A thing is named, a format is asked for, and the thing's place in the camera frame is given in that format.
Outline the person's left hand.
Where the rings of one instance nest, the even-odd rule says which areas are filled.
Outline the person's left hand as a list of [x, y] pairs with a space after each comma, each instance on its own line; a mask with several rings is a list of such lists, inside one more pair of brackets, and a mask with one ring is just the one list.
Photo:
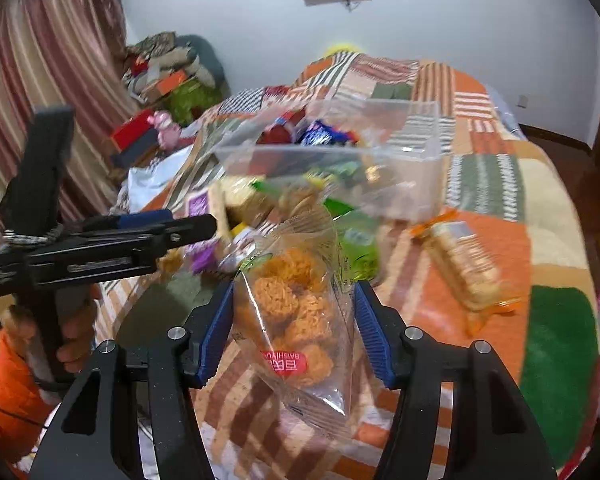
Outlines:
[[[100, 298], [102, 292], [99, 284], [91, 285], [87, 300], [61, 326], [65, 343], [57, 351], [57, 359], [68, 373], [76, 374], [82, 370], [91, 354], [91, 341], [95, 333], [93, 325]], [[8, 307], [1, 316], [1, 322], [9, 348], [24, 360], [36, 335], [35, 322], [25, 310], [17, 306]]]

